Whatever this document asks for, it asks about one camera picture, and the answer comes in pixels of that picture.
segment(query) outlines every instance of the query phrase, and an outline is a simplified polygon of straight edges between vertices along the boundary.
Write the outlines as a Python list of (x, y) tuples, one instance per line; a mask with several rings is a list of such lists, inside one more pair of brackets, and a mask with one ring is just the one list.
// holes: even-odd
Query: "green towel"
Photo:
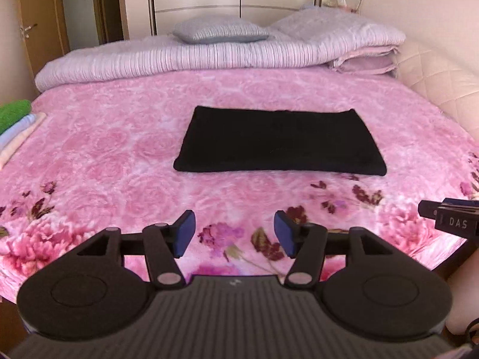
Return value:
[(28, 100), (18, 100), (0, 106), (0, 134), (31, 111), (32, 104)]

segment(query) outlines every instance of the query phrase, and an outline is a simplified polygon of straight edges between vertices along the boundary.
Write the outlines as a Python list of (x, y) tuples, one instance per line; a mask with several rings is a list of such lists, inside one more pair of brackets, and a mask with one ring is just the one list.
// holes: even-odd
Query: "folded duvet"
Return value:
[(319, 113), (198, 106), (174, 168), (386, 174), (373, 137), (353, 109)]
[(394, 27), (328, 7), (300, 10), (267, 30), (267, 40), (252, 43), (185, 44), (174, 36), (153, 36), (75, 50), (48, 63), (35, 83), (44, 92), (65, 83), (177, 70), (316, 66), (340, 63), (339, 58), (365, 47), (398, 46), (405, 39)]

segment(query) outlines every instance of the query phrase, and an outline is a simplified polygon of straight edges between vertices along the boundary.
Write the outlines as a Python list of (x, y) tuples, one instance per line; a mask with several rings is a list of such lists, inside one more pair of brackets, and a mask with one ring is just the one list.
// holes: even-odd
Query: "stack of folded towels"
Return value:
[(46, 117), (44, 113), (31, 112), (28, 100), (0, 106), (0, 170)]

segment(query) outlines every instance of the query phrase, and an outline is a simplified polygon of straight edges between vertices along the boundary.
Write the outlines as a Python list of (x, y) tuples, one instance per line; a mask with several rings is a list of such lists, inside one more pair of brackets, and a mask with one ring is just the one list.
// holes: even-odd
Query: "door handle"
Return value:
[(30, 30), (32, 30), (33, 28), (37, 27), (38, 24), (35, 23), (35, 24), (32, 24), (31, 26), (28, 26), (28, 27), (20, 27), (20, 32), (22, 33), (22, 36), (25, 38), (25, 39), (29, 39), (30, 38), (30, 35), (28, 35), (28, 32)]

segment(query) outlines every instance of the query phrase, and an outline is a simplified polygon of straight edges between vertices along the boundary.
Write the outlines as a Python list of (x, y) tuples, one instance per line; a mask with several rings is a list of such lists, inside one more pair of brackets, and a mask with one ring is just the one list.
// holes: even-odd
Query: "round black disc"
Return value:
[(94, 256), (59, 259), (29, 278), (17, 296), (28, 328), (59, 340), (117, 331), (141, 314), (147, 300), (138, 275)]
[(447, 284), (415, 263), (386, 258), (332, 275), (322, 292), (324, 305), (343, 326), (368, 338), (400, 341), (431, 334), (451, 309)]

